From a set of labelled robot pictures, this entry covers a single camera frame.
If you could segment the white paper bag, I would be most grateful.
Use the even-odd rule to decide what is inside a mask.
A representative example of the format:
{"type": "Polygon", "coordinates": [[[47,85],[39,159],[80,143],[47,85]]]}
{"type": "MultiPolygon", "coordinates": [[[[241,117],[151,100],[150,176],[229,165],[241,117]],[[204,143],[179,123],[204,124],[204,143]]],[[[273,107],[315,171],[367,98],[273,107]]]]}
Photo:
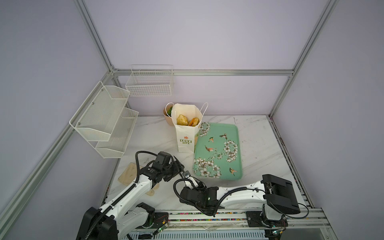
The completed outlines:
{"type": "Polygon", "coordinates": [[[195,105],[186,104],[174,104],[172,108],[172,120],[176,130],[176,140],[178,146],[178,152],[180,153],[194,153],[200,127],[204,113],[208,108],[208,103],[204,103],[199,109],[195,105]],[[199,118],[200,122],[196,127],[180,126],[177,125],[177,117],[184,115],[191,121],[193,118],[199,118]]]}

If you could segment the orange fake donut bread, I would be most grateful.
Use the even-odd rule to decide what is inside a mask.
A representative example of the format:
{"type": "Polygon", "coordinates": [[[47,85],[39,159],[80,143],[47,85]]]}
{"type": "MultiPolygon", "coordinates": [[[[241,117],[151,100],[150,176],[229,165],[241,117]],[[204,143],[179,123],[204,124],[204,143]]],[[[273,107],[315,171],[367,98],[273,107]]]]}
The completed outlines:
{"type": "Polygon", "coordinates": [[[200,122],[199,118],[193,118],[193,119],[189,122],[188,126],[189,126],[189,127],[196,127],[196,126],[199,124],[199,122],[200,122]]]}

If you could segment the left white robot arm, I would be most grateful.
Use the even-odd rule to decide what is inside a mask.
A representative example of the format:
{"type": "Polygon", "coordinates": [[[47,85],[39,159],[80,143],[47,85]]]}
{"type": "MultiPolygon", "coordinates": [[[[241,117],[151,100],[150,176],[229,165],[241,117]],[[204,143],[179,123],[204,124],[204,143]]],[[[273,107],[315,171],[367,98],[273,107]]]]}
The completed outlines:
{"type": "Polygon", "coordinates": [[[91,207],[85,212],[77,240],[120,240],[137,227],[152,225],[153,207],[141,203],[132,212],[128,210],[156,184],[168,182],[182,173],[184,166],[165,152],[138,151],[135,159],[136,180],[108,203],[98,209],[91,207]]]}

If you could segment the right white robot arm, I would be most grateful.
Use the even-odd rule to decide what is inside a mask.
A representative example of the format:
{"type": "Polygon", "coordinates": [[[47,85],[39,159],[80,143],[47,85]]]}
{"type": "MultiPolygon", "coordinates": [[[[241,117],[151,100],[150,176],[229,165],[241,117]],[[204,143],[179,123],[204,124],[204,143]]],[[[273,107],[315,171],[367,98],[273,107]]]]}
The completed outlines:
{"type": "Polygon", "coordinates": [[[219,210],[237,204],[259,204],[262,208],[260,224],[272,229],[287,227],[287,218],[305,219],[310,211],[298,202],[293,183],[266,174],[262,180],[237,187],[207,187],[189,174],[173,183],[173,190],[180,203],[194,207],[202,214],[215,217],[219,210]]]}

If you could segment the yellow fake bread roll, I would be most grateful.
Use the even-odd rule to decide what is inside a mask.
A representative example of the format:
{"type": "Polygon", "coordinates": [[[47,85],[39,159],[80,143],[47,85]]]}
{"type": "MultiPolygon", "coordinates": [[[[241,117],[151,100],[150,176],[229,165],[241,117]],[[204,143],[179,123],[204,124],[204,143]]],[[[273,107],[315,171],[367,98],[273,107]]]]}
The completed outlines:
{"type": "Polygon", "coordinates": [[[180,126],[188,126],[189,125],[189,120],[186,116],[184,115],[179,115],[177,117],[177,125],[180,125],[180,126]]]}

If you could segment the green floral tray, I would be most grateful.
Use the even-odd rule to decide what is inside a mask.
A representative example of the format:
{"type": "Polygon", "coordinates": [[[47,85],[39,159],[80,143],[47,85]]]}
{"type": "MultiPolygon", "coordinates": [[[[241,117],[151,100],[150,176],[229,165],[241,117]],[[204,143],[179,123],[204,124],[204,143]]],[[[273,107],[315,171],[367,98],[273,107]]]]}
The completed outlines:
{"type": "Polygon", "coordinates": [[[193,172],[198,177],[240,180],[243,167],[237,126],[203,122],[193,164],[193,172]]]}

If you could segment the potted green plant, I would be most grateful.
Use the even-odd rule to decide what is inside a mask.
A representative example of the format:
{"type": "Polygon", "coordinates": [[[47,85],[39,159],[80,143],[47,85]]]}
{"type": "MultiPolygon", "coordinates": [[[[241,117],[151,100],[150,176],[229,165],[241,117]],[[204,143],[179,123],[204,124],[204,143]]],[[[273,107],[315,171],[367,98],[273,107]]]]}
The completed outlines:
{"type": "Polygon", "coordinates": [[[170,126],[173,126],[173,120],[172,120],[172,108],[174,106],[174,103],[168,103],[166,105],[166,107],[164,108],[163,110],[163,114],[164,114],[164,117],[165,117],[165,120],[166,122],[168,123],[168,125],[170,126]]]}

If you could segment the white two-tier mesh shelf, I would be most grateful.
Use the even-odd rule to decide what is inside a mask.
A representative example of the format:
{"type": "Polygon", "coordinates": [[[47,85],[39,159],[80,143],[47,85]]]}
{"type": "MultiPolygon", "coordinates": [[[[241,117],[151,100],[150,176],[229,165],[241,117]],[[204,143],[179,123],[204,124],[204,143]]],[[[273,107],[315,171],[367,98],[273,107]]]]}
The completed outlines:
{"type": "Polygon", "coordinates": [[[139,112],[128,108],[131,93],[98,82],[70,119],[70,126],[104,159],[126,152],[139,112]]]}

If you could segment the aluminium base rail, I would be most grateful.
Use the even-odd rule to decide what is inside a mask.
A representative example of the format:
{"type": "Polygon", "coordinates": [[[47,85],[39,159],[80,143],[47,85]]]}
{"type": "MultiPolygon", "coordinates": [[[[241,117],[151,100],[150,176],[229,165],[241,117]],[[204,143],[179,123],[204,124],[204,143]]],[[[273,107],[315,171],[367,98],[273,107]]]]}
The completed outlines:
{"type": "Polygon", "coordinates": [[[329,228],[331,225],[324,212],[320,209],[310,209],[308,215],[302,219],[287,216],[281,220],[267,221],[262,218],[262,211],[256,209],[221,211],[215,217],[203,215],[197,211],[189,212],[159,212],[155,213],[152,222],[138,229],[158,229],[167,225],[168,229],[191,230],[227,230],[230,228],[258,228],[258,229],[287,229],[287,228],[329,228]]]}

